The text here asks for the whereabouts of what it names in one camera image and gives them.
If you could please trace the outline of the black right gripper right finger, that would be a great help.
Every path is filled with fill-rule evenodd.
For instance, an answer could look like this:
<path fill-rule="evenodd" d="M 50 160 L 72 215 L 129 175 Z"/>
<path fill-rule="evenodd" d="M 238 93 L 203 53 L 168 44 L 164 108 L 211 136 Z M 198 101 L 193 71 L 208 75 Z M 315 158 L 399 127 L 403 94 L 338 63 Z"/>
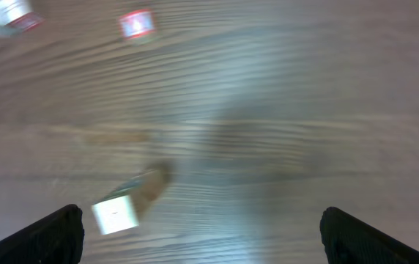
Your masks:
<path fill-rule="evenodd" d="M 419 264 L 419 251 L 335 208 L 319 224 L 329 264 Z"/>

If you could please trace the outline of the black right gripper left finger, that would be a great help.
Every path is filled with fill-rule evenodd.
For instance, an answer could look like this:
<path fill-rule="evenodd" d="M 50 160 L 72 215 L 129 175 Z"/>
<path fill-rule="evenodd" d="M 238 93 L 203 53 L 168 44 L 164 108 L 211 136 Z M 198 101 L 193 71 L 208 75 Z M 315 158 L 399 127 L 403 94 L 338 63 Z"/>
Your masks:
<path fill-rule="evenodd" d="M 78 264 L 82 210 L 69 204 L 0 241 L 0 264 Z"/>

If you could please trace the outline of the plain wooden block yellow side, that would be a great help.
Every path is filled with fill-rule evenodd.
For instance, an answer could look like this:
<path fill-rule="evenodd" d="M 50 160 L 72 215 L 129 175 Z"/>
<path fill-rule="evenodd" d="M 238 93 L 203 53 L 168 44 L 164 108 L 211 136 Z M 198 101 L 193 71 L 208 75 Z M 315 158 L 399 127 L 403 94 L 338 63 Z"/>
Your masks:
<path fill-rule="evenodd" d="M 92 206 L 92 212 L 101 235 L 109 235 L 139 225 L 133 202 L 129 196 L 98 202 Z"/>

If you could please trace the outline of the red 3 wooden block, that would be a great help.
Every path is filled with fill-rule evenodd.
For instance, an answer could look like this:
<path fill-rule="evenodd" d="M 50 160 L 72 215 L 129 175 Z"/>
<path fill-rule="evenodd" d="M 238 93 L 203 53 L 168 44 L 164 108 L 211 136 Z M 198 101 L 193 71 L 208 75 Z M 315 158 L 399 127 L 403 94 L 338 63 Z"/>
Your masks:
<path fill-rule="evenodd" d="M 142 195 L 154 202 L 167 189 L 172 180 L 172 162 L 159 161 L 148 166 L 143 176 L 143 184 L 141 186 Z"/>

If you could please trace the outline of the wooden block yellow K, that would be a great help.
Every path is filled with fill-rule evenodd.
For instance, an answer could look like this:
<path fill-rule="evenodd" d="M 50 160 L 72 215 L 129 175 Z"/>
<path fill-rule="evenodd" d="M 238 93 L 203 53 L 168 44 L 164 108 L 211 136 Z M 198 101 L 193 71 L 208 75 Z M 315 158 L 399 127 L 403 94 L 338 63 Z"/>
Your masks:
<path fill-rule="evenodd" d="M 133 177 L 126 183 L 115 188 L 111 193 L 102 198 L 103 200 L 113 199 L 115 197 L 129 196 L 133 202 L 136 215 L 140 219 L 151 208 L 154 202 L 147 200 L 141 193 L 141 186 L 143 184 L 143 176 L 138 175 Z"/>

